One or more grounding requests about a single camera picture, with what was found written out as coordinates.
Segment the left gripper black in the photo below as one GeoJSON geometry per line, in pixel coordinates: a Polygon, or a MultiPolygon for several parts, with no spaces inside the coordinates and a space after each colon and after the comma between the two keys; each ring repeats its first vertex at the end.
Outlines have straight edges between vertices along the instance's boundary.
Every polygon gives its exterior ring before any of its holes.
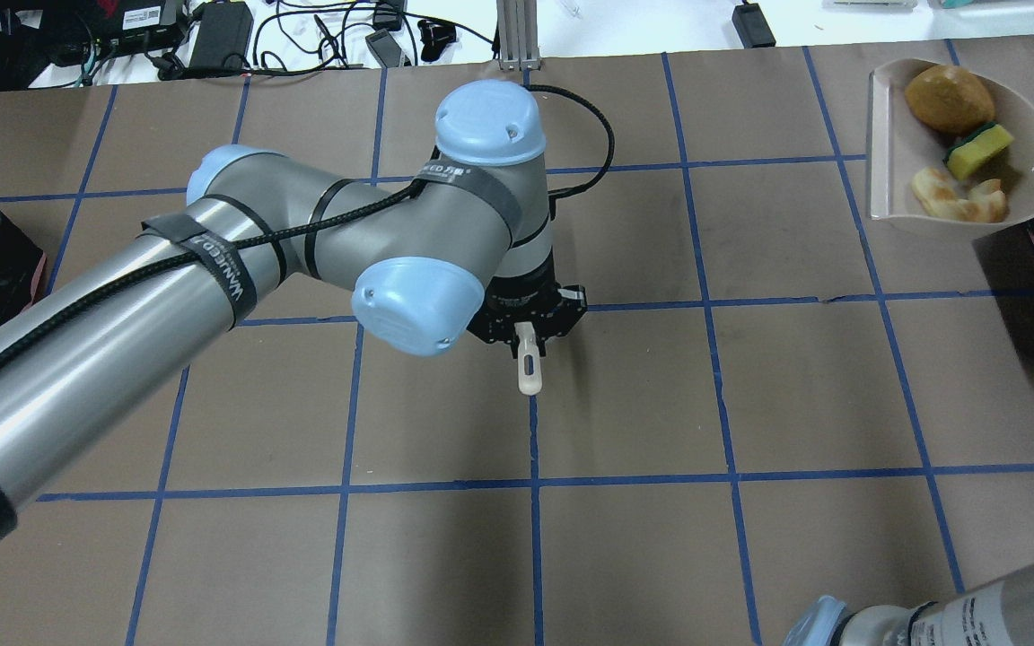
{"type": "Polygon", "coordinates": [[[567,336],[590,308],[585,287],[562,285],[555,271],[525,275],[496,275],[486,286],[479,310],[467,331],[486,344],[518,344],[517,324],[530,324],[542,346],[550,338],[567,336]]]}

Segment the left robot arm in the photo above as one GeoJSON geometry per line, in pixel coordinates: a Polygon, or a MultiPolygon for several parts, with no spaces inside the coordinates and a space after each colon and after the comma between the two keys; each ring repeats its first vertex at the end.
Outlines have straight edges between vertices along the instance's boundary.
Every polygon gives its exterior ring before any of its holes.
{"type": "Polygon", "coordinates": [[[537,394],[547,340],[587,310],[555,277],[556,204],[538,97],[479,79],[436,107],[435,145],[394,193],[271,150],[226,144],[184,208],[0,327],[0,541],[47,485],[290,275],[349,291],[369,334],[430,357],[465,335],[504,344],[537,394]]]}

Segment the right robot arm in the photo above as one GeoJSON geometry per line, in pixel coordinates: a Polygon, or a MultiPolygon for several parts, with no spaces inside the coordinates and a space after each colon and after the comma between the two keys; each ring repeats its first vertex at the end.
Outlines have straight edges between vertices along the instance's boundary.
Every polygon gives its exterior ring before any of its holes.
{"type": "Polygon", "coordinates": [[[1034,645],[1034,564],[955,598],[851,610],[822,596],[786,645],[1034,645]]]}

